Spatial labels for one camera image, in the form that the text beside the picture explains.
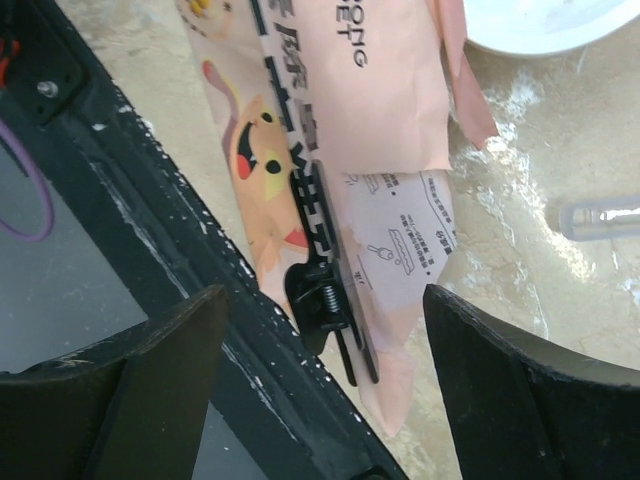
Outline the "pink cat litter bag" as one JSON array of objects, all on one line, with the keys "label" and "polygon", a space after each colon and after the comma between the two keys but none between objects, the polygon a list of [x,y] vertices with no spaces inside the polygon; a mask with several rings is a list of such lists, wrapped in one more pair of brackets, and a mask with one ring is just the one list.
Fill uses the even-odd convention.
[{"label": "pink cat litter bag", "polygon": [[459,1],[179,1],[260,290],[293,311],[293,266],[322,243],[290,178],[323,174],[344,279],[370,332],[352,384],[387,435],[405,423],[407,341],[456,247],[448,121],[483,147],[497,128],[464,52]]}]

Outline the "clear plastic scoop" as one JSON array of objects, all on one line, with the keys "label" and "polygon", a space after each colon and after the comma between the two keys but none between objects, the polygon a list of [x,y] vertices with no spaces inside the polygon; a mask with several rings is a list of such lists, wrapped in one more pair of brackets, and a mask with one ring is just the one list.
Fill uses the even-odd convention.
[{"label": "clear plastic scoop", "polygon": [[639,236],[639,196],[612,197],[564,204],[559,231],[585,242]]}]

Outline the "black bag clip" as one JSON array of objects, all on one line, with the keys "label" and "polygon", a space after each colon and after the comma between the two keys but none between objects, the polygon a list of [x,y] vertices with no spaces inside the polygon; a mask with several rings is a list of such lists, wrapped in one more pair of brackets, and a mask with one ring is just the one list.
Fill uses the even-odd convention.
[{"label": "black bag clip", "polygon": [[320,355],[334,335],[349,383],[376,384],[377,355],[319,158],[297,9],[292,1],[254,1],[251,9],[293,161],[288,185],[308,242],[306,261],[287,270],[285,293],[306,349]]}]

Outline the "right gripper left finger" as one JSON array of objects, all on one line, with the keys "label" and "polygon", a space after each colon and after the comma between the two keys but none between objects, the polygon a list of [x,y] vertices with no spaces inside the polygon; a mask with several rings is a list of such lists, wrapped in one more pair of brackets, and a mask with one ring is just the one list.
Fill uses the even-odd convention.
[{"label": "right gripper left finger", "polygon": [[1,375],[4,479],[189,479],[225,335],[210,286],[109,338]]}]

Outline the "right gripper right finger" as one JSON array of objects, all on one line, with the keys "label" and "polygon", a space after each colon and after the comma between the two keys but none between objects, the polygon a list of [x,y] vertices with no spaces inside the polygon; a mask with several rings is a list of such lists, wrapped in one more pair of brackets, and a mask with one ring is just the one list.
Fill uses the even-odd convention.
[{"label": "right gripper right finger", "polygon": [[423,306],[463,478],[638,478],[638,371],[556,345],[441,286],[427,286]]}]

